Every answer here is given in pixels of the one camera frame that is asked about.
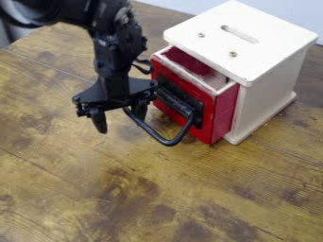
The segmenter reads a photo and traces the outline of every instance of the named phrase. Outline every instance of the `white box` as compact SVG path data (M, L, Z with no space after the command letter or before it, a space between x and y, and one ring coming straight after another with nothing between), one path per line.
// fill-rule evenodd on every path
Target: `white box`
M238 82L237 145L297 97L293 91L318 35L238 1L229 1L165 32L165 39Z

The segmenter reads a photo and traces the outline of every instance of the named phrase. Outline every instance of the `slot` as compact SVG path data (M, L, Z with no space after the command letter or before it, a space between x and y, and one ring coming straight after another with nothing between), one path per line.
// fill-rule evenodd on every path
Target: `slot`
M252 37L249 34L244 33L242 31L240 31L237 28L234 28L232 26L222 26L221 28L223 31L236 35L237 37L240 37L241 39L244 39L245 41L248 41L250 43L261 42L257 38Z

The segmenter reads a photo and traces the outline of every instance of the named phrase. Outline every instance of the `black handle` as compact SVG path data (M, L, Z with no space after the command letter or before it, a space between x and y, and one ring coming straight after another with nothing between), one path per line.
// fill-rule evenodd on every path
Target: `black handle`
M142 127L142 129L150 134L150 136L166 147L174 147L178 145L178 143L183 140L186 134L189 133L189 130L191 126L195 123L197 114L195 112L191 112L189 115L189 121L186 126L182 128L181 132L175 136L173 140L166 139L157 131L155 129L138 117L138 115L131 111L130 108L125 108L125 112L127 116L134 120L134 122L138 124L138 126Z

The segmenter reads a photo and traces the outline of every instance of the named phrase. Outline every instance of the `hole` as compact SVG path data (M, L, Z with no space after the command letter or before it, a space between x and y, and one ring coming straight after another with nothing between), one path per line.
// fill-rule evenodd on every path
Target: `hole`
M223 31L232 33L233 35L236 35L237 37L240 37L241 39L246 40L250 43L260 43L261 42L258 39L256 39L250 35L245 34L242 31L240 31L238 29L236 29L232 26L222 26L221 28L222 28Z
M232 57L238 57L238 52L237 51L230 51L230 56Z
M206 37L206 34L205 33L198 33L198 37L199 38L205 38Z

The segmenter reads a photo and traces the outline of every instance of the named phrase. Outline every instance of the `wooden table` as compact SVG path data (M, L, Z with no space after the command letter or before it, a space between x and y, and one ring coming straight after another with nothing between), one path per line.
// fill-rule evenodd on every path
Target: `wooden table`
M153 53L191 16L135 8ZM322 47L297 102L237 147L193 137L162 147L121 111L101 135L71 103L95 79L93 58L87 34L67 25L0 51L0 241L322 241ZM150 122L178 131L155 108Z

